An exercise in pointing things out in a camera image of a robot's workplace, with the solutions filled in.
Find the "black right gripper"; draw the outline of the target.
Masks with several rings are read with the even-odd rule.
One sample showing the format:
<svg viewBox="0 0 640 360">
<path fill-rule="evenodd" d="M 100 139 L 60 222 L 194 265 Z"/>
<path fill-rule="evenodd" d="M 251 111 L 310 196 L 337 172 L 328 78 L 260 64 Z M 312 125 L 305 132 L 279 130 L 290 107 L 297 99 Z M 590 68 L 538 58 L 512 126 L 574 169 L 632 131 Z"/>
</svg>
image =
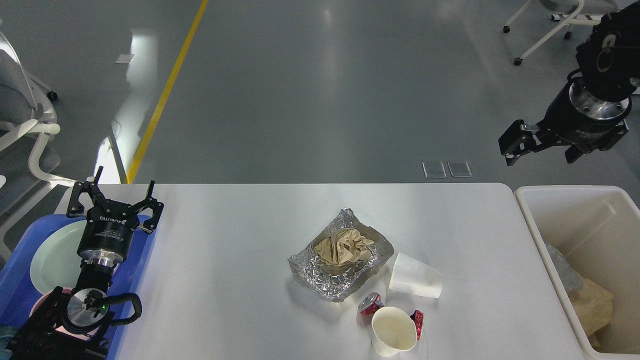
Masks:
<svg viewBox="0 0 640 360">
<path fill-rule="evenodd" d="M 498 139 L 507 166 L 524 155 L 551 147 L 570 145 L 568 164 L 595 150 L 608 151 L 628 132 L 626 117 L 632 109 L 630 97 L 606 101 L 594 96 L 583 80 L 569 80 L 537 124 L 515 120 Z"/>
</svg>

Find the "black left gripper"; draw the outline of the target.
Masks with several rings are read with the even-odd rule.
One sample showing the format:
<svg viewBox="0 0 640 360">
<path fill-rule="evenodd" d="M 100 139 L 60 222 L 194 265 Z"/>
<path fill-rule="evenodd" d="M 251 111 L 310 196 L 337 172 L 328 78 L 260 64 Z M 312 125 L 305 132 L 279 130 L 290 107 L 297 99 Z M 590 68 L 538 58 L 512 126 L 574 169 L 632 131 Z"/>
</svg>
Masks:
<svg viewBox="0 0 640 360">
<path fill-rule="evenodd" d="M 146 234 L 153 234 L 157 230 L 165 207 L 164 203 L 153 196 L 155 180 L 151 180 L 149 183 L 144 199 L 133 205 L 110 202 L 98 187 L 103 169 L 103 166 L 98 167 L 93 180 L 74 183 L 71 187 L 66 216 L 76 218 L 85 213 L 85 207 L 80 202 L 80 195 L 87 194 L 94 207 L 87 212 L 87 223 L 78 245 L 77 254 L 88 261 L 102 253 L 112 253 L 110 257 L 114 259 L 115 264 L 120 264 L 128 259 L 135 229 L 141 229 Z M 151 210 L 151 215 L 140 225 L 138 215 L 144 210 Z"/>
</svg>

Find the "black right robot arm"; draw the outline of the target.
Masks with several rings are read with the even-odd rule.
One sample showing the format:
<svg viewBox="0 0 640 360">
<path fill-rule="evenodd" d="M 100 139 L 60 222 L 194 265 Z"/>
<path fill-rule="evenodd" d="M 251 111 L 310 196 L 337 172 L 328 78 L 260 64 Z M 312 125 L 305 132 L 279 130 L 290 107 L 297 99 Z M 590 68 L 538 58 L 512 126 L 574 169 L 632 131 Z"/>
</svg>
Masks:
<svg viewBox="0 0 640 360">
<path fill-rule="evenodd" d="M 605 14 L 576 48 L 578 68 L 535 125 L 515 120 L 499 137 L 506 164 L 551 147 L 565 146 L 569 164 L 608 151 L 629 128 L 631 96 L 639 88 L 639 3 Z"/>
</svg>

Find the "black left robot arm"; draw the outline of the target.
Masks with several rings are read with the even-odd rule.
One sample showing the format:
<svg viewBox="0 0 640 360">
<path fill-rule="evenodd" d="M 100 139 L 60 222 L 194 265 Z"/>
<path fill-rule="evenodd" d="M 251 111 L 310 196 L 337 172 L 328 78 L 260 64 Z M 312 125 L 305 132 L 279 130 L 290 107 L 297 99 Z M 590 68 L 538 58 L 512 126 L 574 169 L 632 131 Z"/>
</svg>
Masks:
<svg viewBox="0 0 640 360">
<path fill-rule="evenodd" d="M 151 181 L 137 203 L 109 199 L 92 180 L 71 187 L 66 216 L 48 215 L 30 226 L 1 272 L 2 356 L 9 360 L 106 360 L 119 346 L 121 327 L 142 316 L 137 294 L 165 206 Z M 54 255 L 38 259 L 47 240 L 76 228 L 70 284 L 37 287 L 32 269 L 50 270 Z"/>
</svg>

